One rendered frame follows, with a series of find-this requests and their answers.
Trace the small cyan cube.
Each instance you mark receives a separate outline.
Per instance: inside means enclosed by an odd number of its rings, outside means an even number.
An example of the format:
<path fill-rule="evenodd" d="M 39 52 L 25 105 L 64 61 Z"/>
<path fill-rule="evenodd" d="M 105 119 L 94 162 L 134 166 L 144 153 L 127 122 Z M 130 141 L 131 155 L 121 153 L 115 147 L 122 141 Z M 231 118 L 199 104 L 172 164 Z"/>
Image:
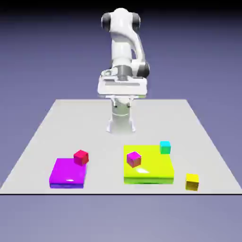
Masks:
<path fill-rule="evenodd" d="M 160 154 L 168 155 L 171 152 L 171 143 L 170 141 L 163 140 L 160 141 Z"/>

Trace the small red cube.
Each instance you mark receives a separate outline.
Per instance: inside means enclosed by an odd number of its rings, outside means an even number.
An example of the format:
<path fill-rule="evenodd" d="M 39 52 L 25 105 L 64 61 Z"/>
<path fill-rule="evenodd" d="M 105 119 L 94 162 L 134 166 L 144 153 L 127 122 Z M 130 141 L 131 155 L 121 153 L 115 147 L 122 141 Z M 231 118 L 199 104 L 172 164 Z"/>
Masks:
<path fill-rule="evenodd" d="M 89 154 L 86 151 L 79 150 L 73 155 L 74 163 L 84 166 L 89 162 Z"/>

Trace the small yellow cube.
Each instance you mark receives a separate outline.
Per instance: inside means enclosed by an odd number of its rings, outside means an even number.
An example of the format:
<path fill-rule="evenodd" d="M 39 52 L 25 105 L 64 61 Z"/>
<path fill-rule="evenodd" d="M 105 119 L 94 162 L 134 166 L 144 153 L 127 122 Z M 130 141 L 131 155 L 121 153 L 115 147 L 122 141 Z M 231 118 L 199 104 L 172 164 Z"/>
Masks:
<path fill-rule="evenodd" d="M 197 191 L 199 187 L 199 175 L 187 173 L 185 180 L 185 189 L 191 191 Z"/>

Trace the small magenta cube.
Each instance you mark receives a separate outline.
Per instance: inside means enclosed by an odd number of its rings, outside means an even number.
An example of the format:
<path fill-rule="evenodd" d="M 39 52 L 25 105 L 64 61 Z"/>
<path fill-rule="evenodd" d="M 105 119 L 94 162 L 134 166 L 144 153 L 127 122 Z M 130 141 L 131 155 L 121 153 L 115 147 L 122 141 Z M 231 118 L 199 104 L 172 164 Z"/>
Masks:
<path fill-rule="evenodd" d="M 127 163 L 132 168 L 134 168 L 136 166 L 141 165 L 141 158 L 142 158 L 142 156 L 138 152 L 133 151 L 133 152 L 127 154 Z"/>

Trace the large yellow box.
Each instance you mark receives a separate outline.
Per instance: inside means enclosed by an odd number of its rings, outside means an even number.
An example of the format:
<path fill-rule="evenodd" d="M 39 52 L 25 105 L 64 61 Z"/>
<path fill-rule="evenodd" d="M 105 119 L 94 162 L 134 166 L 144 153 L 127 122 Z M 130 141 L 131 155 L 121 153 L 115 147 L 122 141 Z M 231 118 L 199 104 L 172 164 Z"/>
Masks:
<path fill-rule="evenodd" d="M 141 164 L 132 167 L 127 159 L 141 156 Z M 125 184 L 172 184 L 174 168 L 169 154 L 161 154 L 159 145 L 123 147 Z"/>

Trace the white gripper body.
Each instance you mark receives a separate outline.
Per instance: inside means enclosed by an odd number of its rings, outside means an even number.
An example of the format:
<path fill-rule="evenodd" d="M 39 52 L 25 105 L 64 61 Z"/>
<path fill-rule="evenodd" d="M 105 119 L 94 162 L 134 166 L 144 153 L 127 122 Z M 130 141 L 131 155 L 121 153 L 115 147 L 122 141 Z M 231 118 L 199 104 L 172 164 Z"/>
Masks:
<path fill-rule="evenodd" d="M 119 81 L 117 76 L 100 76 L 97 92 L 100 96 L 145 96 L 147 79 L 128 76 L 127 81 Z"/>

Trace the large purple box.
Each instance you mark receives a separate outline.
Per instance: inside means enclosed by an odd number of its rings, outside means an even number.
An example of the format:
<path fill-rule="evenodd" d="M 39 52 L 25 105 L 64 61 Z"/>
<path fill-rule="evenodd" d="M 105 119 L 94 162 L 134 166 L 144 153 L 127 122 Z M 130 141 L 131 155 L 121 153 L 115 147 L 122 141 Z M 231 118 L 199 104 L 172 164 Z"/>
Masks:
<path fill-rule="evenodd" d="M 50 188 L 82 189 L 86 177 L 86 164 L 81 166 L 73 158 L 57 158 L 49 177 Z"/>

